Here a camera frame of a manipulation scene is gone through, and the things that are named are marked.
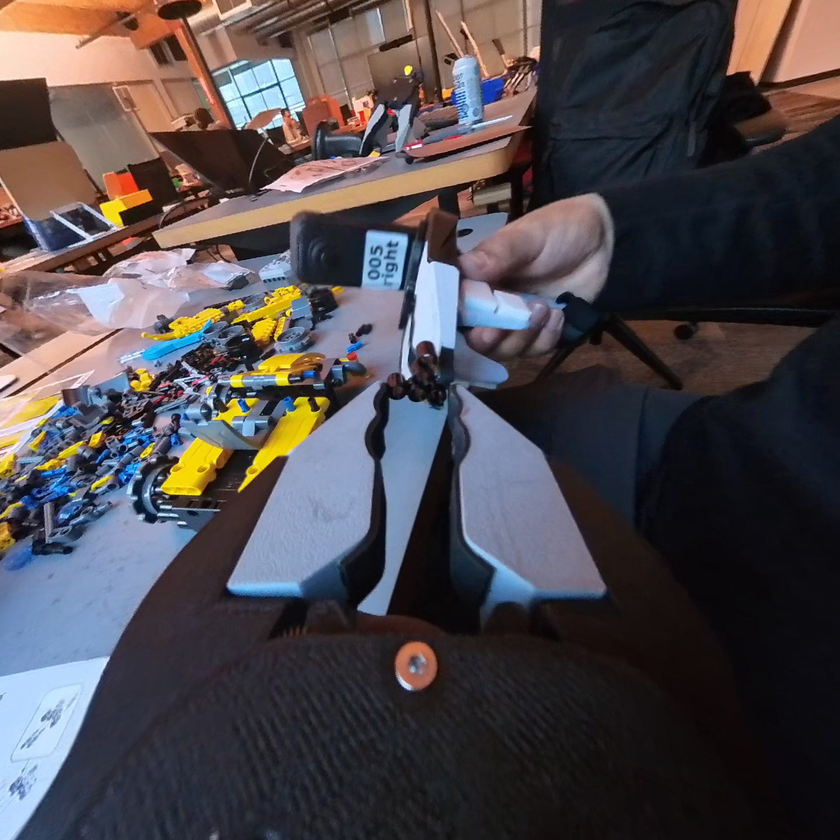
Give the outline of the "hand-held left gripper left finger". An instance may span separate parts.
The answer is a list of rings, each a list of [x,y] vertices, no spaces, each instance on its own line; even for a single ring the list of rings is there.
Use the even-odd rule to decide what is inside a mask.
[[[387,394],[375,382],[299,444],[227,582],[232,595],[358,606],[385,568]]]

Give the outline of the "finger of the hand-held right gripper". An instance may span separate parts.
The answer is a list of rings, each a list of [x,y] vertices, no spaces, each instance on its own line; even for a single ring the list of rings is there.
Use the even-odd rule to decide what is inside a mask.
[[[508,381],[507,368],[473,350],[466,341],[457,341],[453,360],[453,383],[495,390]]]
[[[447,394],[455,381],[458,337],[459,271],[433,259],[421,259],[413,305],[402,330],[401,374],[416,379],[422,361],[434,388]]]

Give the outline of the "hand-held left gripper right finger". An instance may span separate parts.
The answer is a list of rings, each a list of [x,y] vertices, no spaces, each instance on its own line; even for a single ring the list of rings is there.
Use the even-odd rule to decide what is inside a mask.
[[[449,568],[469,604],[599,601],[606,584],[543,451],[464,386],[449,397]]]

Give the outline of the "black triangular holed connector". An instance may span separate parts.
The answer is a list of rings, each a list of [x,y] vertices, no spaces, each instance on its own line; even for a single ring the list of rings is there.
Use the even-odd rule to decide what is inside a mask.
[[[408,338],[401,350],[401,368],[385,378],[386,394],[392,400],[409,399],[442,409],[455,379],[455,351],[424,340],[418,345]]]

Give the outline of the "yellow toy brick car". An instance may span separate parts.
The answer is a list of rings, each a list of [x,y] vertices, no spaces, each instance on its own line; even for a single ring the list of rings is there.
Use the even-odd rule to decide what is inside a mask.
[[[155,450],[134,473],[129,497],[138,519],[199,531],[339,410],[336,392],[366,376],[359,348],[332,360],[280,354],[219,376],[177,417],[185,442]]]

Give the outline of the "grey desk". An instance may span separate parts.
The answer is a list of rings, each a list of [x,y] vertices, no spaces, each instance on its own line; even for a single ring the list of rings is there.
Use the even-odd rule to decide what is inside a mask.
[[[402,299],[394,292],[345,291],[336,313],[317,327],[318,350],[336,357],[347,334],[369,322],[373,330],[364,340],[361,361],[372,380],[396,371]],[[7,365],[2,373],[18,378],[18,392],[25,389],[26,381],[47,391],[85,373],[90,374],[89,383],[98,384],[122,371],[121,357],[148,344],[137,329],[108,337],[67,332]],[[445,419],[444,411],[425,405],[408,400],[392,403],[382,461],[385,572],[360,604],[365,613],[384,615],[392,609],[398,575],[408,569],[403,558]],[[115,508],[89,528],[73,553],[35,558],[22,570],[2,570],[2,675],[110,655],[190,535],[173,524],[142,523],[122,491]]]

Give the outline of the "person's right hand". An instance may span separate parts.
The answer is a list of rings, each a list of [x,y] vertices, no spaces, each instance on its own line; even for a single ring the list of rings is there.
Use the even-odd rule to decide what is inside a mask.
[[[614,247],[613,218],[595,193],[558,201],[528,213],[463,254],[463,278],[514,293],[555,299],[570,292],[589,302],[606,283]],[[538,358],[554,351],[564,315],[531,301],[529,326],[521,331],[475,327],[467,344],[498,362]]]

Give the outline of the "pile of yellow beams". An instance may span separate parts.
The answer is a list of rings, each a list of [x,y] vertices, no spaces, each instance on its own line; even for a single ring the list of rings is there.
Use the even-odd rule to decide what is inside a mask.
[[[291,327],[312,329],[314,324],[320,322],[314,321],[311,317],[307,298],[307,290],[310,288],[314,287],[307,285],[279,287],[245,299],[217,304],[192,316],[182,316],[168,322],[160,320],[155,324],[153,332],[145,332],[142,336],[150,341],[149,346],[154,346],[157,342],[181,338],[193,333],[206,321],[211,321],[213,325],[205,331],[204,341],[200,343],[212,340],[220,340],[224,343],[243,335],[246,339],[255,341],[259,348],[265,348],[273,344],[286,329]],[[327,288],[333,290],[339,302],[345,289],[340,286]]]

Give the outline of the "black monitor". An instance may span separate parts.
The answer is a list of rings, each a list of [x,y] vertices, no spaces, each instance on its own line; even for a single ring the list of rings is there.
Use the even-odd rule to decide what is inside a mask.
[[[295,163],[253,129],[152,132],[150,137],[226,193],[257,193]]]

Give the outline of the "brown cardboard sheet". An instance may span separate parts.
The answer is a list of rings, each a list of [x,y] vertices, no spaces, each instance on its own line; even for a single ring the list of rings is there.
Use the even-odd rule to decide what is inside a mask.
[[[437,158],[471,150],[484,144],[505,140],[529,130],[528,125],[498,124],[477,131],[468,131],[435,142],[422,142],[407,148],[406,158],[410,161],[431,161]]]

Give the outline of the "blue brick separator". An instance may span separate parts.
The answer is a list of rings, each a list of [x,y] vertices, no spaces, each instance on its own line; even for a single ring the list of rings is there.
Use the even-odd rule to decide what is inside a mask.
[[[193,347],[204,341],[205,331],[212,325],[213,323],[211,321],[206,321],[200,329],[181,338],[157,342],[154,346],[149,346],[143,350],[140,357],[145,361],[157,361],[168,354]]]

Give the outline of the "person's dark trousers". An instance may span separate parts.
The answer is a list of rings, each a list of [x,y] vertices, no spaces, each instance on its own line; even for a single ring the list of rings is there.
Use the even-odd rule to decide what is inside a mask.
[[[839,828],[839,329],[722,395],[591,366],[480,399],[571,466],[704,614],[799,838]]]

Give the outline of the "yellow storage box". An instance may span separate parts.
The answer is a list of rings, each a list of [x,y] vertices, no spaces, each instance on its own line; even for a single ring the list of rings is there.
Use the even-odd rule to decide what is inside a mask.
[[[117,228],[136,224],[160,212],[149,190],[140,190],[99,204],[101,215]]]

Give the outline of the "crumpled plastic bag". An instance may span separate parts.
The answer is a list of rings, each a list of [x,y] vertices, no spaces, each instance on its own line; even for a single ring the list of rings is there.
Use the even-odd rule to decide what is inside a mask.
[[[66,332],[98,336],[173,317],[188,295],[128,277],[21,270],[1,275],[2,344],[18,354]]]

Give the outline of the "sticker sheet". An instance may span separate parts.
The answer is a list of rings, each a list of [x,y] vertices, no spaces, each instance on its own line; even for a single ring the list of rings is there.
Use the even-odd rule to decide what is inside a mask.
[[[1,427],[29,424],[48,415],[61,403],[61,392],[88,382],[93,371],[66,376],[48,383],[39,383],[28,390],[1,399]]]

